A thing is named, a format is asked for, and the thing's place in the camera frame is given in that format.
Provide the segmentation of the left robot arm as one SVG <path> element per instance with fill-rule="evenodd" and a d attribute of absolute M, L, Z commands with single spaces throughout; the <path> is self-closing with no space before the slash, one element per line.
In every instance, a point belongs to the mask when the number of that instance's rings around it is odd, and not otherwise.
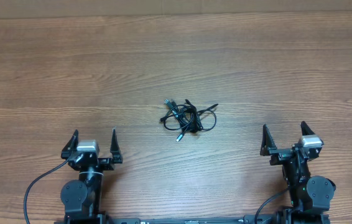
<path fill-rule="evenodd" d="M 123 162 L 116 130 L 111 137 L 111 157 L 100 157 L 95 140 L 79 140 L 78 131 L 73 133 L 61 151 L 61 158 L 75 171 L 76 180 L 67 182 L 61 189 L 60 199 L 65 206 L 64 223 L 112 223 L 111 217 L 101 210 L 103 172 L 115 170 Z"/>

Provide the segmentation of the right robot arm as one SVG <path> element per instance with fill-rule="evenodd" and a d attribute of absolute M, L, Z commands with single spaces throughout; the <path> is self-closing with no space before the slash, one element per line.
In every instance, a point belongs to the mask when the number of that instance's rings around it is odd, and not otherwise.
<path fill-rule="evenodd" d="M 287 188 L 267 199 L 256 211 L 254 223 L 330 223 L 330 202 L 336 185 L 330 179 L 312 176 L 308 163 L 319 157 L 324 145 L 304 121 L 300 128 L 302 136 L 288 149 L 277 148 L 267 125 L 262 127 L 261 156 L 269 156 L 272 166 L 282 166 Z M 273 215 L 261 215 L 261 210 L 271 201 L 289 193 L 291 206 L 283 207 Z"/>

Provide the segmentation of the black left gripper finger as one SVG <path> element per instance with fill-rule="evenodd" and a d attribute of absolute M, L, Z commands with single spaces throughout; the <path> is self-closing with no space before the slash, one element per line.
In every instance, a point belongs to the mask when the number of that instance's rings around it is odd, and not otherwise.
<path fill-rule="evenodd" d="M 123 156 L 122 156 L 121 150 L 119 148 L 115 128 L 113 129 L 113 132 L 112 132 L 110 153 L 112 154 L 113 164 L 122 164 L 123 163 Z"/>
<path fill-rule="evenodd" d="M 62 149 L 61 151 L 61 158 L 62 159 L 68 159 L 71 154 L 76 151 L 76 147 L 78 145 L 78 130 L 76 129 L 72 135 L 72 137 L 70 138 L 70 140 L 67 142 L 67 144 L 65 145 L 65 147 Z"/>

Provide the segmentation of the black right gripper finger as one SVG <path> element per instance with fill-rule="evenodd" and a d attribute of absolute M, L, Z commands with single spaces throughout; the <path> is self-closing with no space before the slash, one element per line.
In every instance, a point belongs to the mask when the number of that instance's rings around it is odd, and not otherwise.
<path fill-rule="evenodd" d="M 266 124 L 262 127 L 262 143 L 261 143 L 261 156 L 270 156 L 273 151 L 277 150 L 277 146 L 271 136 L 270 130 Z"/>
<path fill-rule="evenodd" d="M 300 124 L 300 128 L 303 136 L 314 135 L 315 133 L 310 129 L 308 124 L 305 121 L 302 121 Z"/>

